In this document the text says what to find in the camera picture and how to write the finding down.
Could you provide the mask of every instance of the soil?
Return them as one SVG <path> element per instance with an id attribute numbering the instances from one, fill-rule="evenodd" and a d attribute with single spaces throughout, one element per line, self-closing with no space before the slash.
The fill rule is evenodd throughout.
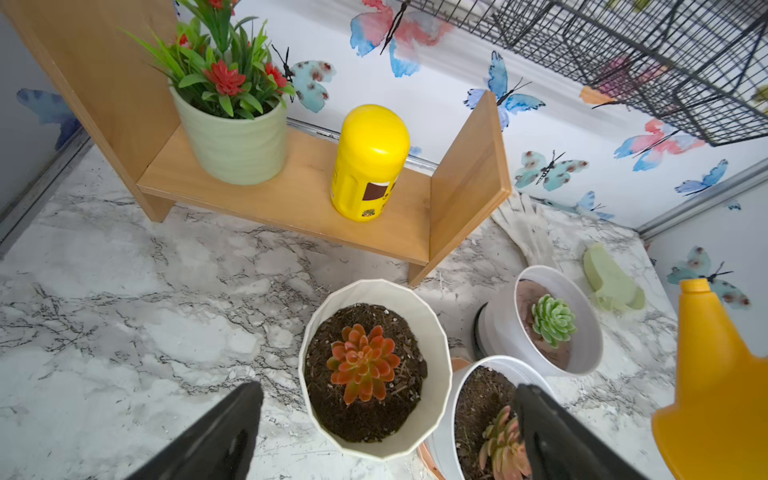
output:
<path id="1" fill-rule="evenodd" d="M 539 352 L 546 357 L 554 366 L 565 370 L 568 367 L 568 361 L 571 360 L 571 342 L 560 342 L 557 349 L 553 349 L 541 335 L 534 332 L 533 312 L 531 308 L 538 302 L 538 299 L 547 295 L 549 290 L 532 280 L 520 280 L 518 284 L 518 314 L 523 320 L 525 332 L 536 346 Z"/>
<path id="2" fill-rule="evenodd" d="M 458 394 L 454 429 L 456 453 L 465 480 L 493 480 L 490 467 L 480 470 L 478 453 L 483 433 L 498 411 L 515 401 L 515 386 L 495 370 L 479 366 L 467 378 Z"/>
<path id="3" fill-rule="evenodd" d="M 366 332 L 381 325 L 384 337 L 395 340 L 395 355 L 400 365 L 395 378 L 386 384 L 386 397 L 368 402 L 360 398 L 347 406 L 344 385 L 333 385 L 326 362 L 332 356 L 331 344 L 341 340 L 345 326 L 362 325 Z M 421 399 L 422 383 L 427 377 L 427 363 L 408 323 L 397 313 L 381 305 L 357 303 L 334 313 L 321 323 L 306 350 L 304 380 L 310 402 L 320 423 L 348 442 L 381 442 L 398 431 Z"/>

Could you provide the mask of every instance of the plastic container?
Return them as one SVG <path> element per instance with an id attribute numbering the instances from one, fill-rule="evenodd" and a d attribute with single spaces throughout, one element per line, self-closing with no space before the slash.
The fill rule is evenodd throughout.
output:
<path id="1" fill-rule="evenodd" d="M 462 391 L 467 378 L 469 378 L 469 374 L 479 366 L 485 366 L 500 372 L 515 386 L 521 383 L 540 386 L 553 399 L 555 398 L 552 388 L 541 375 L 525 362 L 513 359 L 510 356 L 496 355 L 485 357 L 478 362 L 457 370 L 453 374 L 453 387 L 451 388 L 451 395 L 448 399 L 448 408 L 445 411 L 445 415 L 440 420 L 437 429 L 426 440 L 429 453 L 446 480 L 463 480 L 464 478 L 462 466 L 459 464 L 458 455 L 456 454 L 456 434 L 454 431 L 456 402 L 458 401 L 458 394 Z"/>
<path id="2" fill-rule="evenodd" d="M 419 350 L 427 362 L 428 375 L 422 384 L 421 401 L 400 430 L 377 443 L 347 442 L 326 430 L 315 416 L 304 381 L 306 348 L 314 337 L 317 327 L 339 309 L 356 303 L 383 305 L 397 312 L 408 322 L 408 326 L 419 342 Z M 419 443 L 437 428 L 451 392 L 451 377 L 448 338 L 435 312 L 412 290 L 387 280 L 358 280 L 331 293 L 306 326 L 299 355 L 299 381 L 306 410 L 315 427 L 344 453 L 375 460 L 390 460 L 413 452 Z"/>
<path id="3" fill-rule="evenodd" d="M 675 478 L 766 478 L 768 359 L 753 355 L 705 278 L 680 282 L 675 403 L 651 425 Z M 723 439 L 716 455 L 701 439 Z"/>
<path id="4" fill-rule="evenodd" d="M 344 119 L 333 171 L 336 210 L 357 222 L 381 215 L 410 148 L 406 124 L 394 112 L 378 105 L 352 110 Z"/>
<path id="5" fill-rule="evenodd" d="M 517 291 L 521 280 L 533 280 L 562 298 L 575 313 L 577 332 L 571 334 L 571 359 L 565 370 L 538 351 L 518 315 Z M 587 297 L 575 283 L 554 268 L 534 265 L 523 270 L 488 302 L 478 318 L 477 340 L 485 355 L 519 358 L 543 376 L 581 376 L 598 367 L 603 357 L 600 323 Z"/>

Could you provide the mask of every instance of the marble countertop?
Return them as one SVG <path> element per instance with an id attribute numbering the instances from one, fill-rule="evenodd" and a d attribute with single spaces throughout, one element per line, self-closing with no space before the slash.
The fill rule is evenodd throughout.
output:
<path id="1" fill-rule="evenodd" d="M 599 313 L 604 357 L 558 399 L 648 478 L 672 478 L 650 415 L 674 397 L 677 318 L 637 234 L 546 212 L 557 261 L 589 291 L 585 248 L 606 245 L 647 308 Z M 476 310 L 525 261 L 487 220 L 416 289 L 452 354 L 471 358 Z M 354 280 L 407 266 L 298 233 L 177 205 L 151 223 L 97 148 L 0 262 L 0 478 L 124 478 L 244 380 L 266 393 L 249 478 L 431 478 L 416 455 L 341 455 L 297 379 L 304 325 Z"/>

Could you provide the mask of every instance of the gardening glove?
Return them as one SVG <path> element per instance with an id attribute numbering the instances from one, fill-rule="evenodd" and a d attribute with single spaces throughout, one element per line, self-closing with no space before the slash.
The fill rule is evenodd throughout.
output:
<path id="1" fill-rule="evenodd" d="M 528 265 L 546 265 L 558 269 L 554 261 L 554 247 L 547 236 L 544 209 L 533 207 L 531 198 L 516 190 L 491 218 L 522 250 Z"/>

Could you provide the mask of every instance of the metal grid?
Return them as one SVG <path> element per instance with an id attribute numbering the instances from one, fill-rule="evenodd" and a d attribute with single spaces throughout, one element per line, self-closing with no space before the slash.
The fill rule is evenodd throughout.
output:
<path id="1" fill-rule="evenodd" d="M 704 139 L 768 135 L 764 0 L 411 0 Z M 765 87 L 765 101 L 757 94 Z"/>

